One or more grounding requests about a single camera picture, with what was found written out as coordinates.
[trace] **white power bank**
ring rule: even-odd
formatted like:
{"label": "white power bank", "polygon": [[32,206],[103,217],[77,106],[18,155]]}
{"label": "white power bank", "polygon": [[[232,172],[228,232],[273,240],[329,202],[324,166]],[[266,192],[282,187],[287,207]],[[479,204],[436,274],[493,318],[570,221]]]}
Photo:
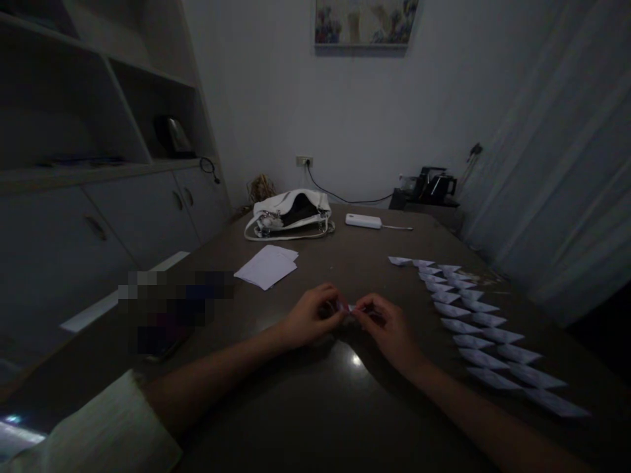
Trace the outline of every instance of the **white power bank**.
{"label": "white power bank", "polygon": [[381,228],[381,219],[379,217],[369,217],[368,215],[346,214],[346,224],[379,230]]}

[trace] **cabinet handle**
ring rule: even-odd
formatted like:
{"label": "cabinet handle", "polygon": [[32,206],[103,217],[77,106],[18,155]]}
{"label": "cabinet handle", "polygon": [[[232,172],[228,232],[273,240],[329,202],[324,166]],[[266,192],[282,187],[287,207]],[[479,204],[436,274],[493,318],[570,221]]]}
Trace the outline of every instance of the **cabinet handle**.
{"label": "cabinet handle", "polygon": [[107,234],[105,233],[105,230],[103,230],[103,227],[101,227],[101,224],[90,215],[84,215],[84,217],[92,228],[92,231],[95,233],[95,235],[97,235],[97,237],[99,237],[99,240],[107,241]]}
{"label": "cabinet handle", "polygon": [[182,197],[179,196],[179,194],[175,191],[173,191],[173,196],[175,197],[175,200],[177,201],[177,208],[179,208],[180,210],[184,210],[184,204],[182,203]]}
{"label": "cabinet handle", "polygon": [[188,187],[185,187],[184,191],[186,192],[186,195],[189,197],[189,203],[191,204],[191,207],[193,207],[195,205],[195,201],[193,200],[193,194],[191,193]]}

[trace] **white wall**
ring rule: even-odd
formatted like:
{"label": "white wall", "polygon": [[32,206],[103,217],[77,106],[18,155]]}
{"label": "white wall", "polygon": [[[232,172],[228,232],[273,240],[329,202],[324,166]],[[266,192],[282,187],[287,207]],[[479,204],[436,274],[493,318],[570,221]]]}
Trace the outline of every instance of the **white wall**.
{"label": "white wall", "polygon": [[421,166],[461,174],[562,7],[426,0],[404,56],[353,57],[316,54],[311,1],[184,5],[233,206],[261,172],[278,191],[310,187],[297,154],[313,156],[318,183],[349,200],[387,195]]}

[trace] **framed painting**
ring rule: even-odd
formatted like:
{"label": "framed painting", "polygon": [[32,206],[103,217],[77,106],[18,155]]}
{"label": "framed painting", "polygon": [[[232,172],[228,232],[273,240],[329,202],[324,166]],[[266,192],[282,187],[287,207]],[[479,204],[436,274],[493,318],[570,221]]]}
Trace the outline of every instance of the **framed painting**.
{"label": "framed painting", "polygon": [[407,47],[419,0],[315,0],[315,45]]}

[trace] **white sleeve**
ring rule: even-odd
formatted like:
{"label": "white sleeve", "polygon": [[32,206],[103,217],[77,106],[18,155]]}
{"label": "white sleeve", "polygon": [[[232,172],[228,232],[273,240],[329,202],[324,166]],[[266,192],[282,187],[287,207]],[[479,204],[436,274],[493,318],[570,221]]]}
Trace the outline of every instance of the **white sleeve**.
{"label": "white sleeve", "polygon": [[128,371],[0,472],[168,472],[181,454]]}

